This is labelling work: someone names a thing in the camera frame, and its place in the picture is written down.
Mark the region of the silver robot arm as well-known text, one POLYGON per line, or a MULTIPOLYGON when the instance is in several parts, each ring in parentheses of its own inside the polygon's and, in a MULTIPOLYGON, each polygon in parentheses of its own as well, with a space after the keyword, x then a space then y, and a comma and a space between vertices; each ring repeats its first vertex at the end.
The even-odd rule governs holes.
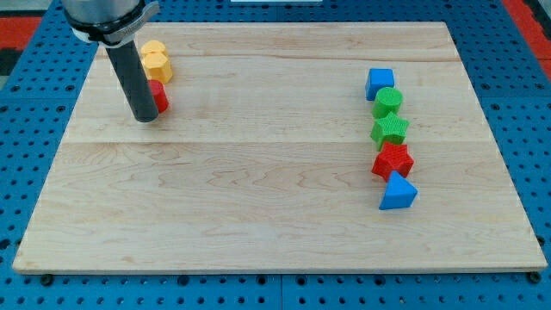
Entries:
POLYGON ((97 43, 108 54, 135 120, 158 118, 158 107, 134 36, 160 12, 157 1, 145 0, 62 0, 65 18, 81 41, 97 43))

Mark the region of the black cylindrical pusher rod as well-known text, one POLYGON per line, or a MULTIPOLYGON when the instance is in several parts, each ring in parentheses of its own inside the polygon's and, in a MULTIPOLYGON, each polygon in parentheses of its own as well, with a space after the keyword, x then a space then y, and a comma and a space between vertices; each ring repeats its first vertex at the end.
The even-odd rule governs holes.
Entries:
POLYGON ((135 43, 131 40, 118 48, 108 48, 107 54, 134 119, 139 122, 156 120, 158 107, 135 43))

